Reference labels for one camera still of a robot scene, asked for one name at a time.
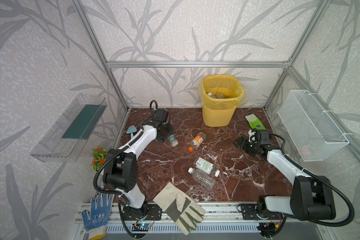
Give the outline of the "clear bottle bird label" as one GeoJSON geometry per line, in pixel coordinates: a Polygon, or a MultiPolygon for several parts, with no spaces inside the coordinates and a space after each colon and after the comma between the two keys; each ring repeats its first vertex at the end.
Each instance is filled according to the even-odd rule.
{"type": "Polygon", "coordinates": [[[174,134],[169,136],[169,142],[172,147],[176,147],[179,144],[179,142],[174,134]]]}

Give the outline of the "clear bottle white cap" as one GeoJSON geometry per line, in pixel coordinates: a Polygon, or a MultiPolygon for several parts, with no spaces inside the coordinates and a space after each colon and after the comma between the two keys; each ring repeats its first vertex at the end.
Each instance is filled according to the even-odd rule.
{"type": "Polygon", "coordinates": [[[216,97],[217,99],[225,99],[225,98],[226,98],[226,96],[225,96],[223,93],[217,93],[217,94],[215,95],[215,97],[216,97]]]}

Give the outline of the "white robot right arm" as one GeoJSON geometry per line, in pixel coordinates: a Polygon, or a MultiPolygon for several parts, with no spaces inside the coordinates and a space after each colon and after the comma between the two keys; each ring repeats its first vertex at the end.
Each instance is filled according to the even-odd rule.
{"type": "Polygon", "coordinates": [[[289,218],[327,227],[343,227],[354,220],[356,213],[352,202],[328,178],[303,168],[285,153],[284,146],[272,143],[272,137],[280,139],[281,136],[268,130],[254,130],[249,134],[248,138],[237,138],[235,147],[277,168],[293,186],[290,197],[260,196],[255,208],[260,218],[281,213],[289,218]],[[334,221],[336,207],[333,194],[341,197],[349,210],[348,216],[339,222],[334,221]]]}

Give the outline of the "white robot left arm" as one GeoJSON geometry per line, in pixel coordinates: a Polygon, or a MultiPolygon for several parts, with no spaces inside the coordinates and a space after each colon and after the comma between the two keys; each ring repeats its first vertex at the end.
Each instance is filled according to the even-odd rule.
{"type": "Polygon", "coordinates": [[[146,196],[137,184],[137,160],[152,141],[164,142],[174,133],[170,122],[144,121],[140,130],[125,145],[117,150],[109,150],[104,165],[94,177],[95,190],[101,194],[118,195],[128,207],[142,208],[146,196]]]}

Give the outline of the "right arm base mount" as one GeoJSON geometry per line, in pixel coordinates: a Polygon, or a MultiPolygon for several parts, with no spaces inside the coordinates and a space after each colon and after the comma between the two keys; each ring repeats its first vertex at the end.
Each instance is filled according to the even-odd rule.
{"type": "Polygon", "coordinates": [[[270,212],[259,207],[256,203],[238,204],[237,211],[242,214],[243,220],[281,222],[284,219],[282,213],[270,212]]]}

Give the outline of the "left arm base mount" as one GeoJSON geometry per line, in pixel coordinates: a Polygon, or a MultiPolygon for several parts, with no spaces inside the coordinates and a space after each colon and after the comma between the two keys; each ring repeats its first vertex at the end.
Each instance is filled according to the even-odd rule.
{"type": "Polygon", "coordinates": [[[144,219],[147,221],[161,220],[163,210],[153,203],[144,203],[140,209],[122,206],[122,215],[125,221],[137,221],[144,219]]]}

